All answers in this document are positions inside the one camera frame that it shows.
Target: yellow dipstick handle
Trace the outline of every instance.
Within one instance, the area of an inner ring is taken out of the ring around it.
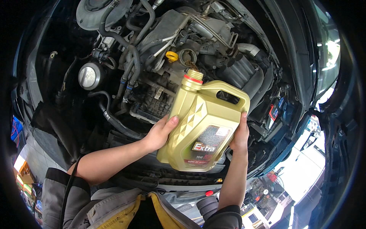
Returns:
[[[169,62],[172,63],[176,60],[178,60],[178,54],[172,51],[168,51],[165,56],[168,58]]]

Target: human hand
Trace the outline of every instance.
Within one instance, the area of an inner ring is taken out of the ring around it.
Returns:
[[[234,139],[229,144],[230,148],[235,152],[248,154],[248,137],[247,112],[243,112],[240,116],[240,123],[235,131]]]
[[[151,153],[160,149],[167,142],[169,133],[178,125],[178,116],[173,116],[168,120],[168,115],[160,119],[150,129],[149,133],[141,141],[148,148],[148,152]]]

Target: bottle handle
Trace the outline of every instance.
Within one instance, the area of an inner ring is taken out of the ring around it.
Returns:
[[[238,97],[239,102],[235,104],[235,106],[239,108],[240,112],[248,112],[250,106],[250,98],[248,94],[221,80],[213,80],[203,84],[199,93],[216,98],[216,95],[219,91],[224,91]]]

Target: tire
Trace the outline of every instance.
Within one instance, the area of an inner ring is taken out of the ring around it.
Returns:
[[[217,202],[215,196],[210,196],[197,202],[196,206],[200,214],[203,216],[203,219],[206,221],[211,215],[216,212],[219,203]]]

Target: fingernail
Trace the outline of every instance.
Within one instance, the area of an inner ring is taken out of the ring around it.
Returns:
[[[172,123],[173,123],[173,124],[177,124],[177,123],[178,123],[178,121],[179,121],[179,118],[178,118],[178,116],[176,115],[176,116],[173,116],[170,120],[172,121]]]

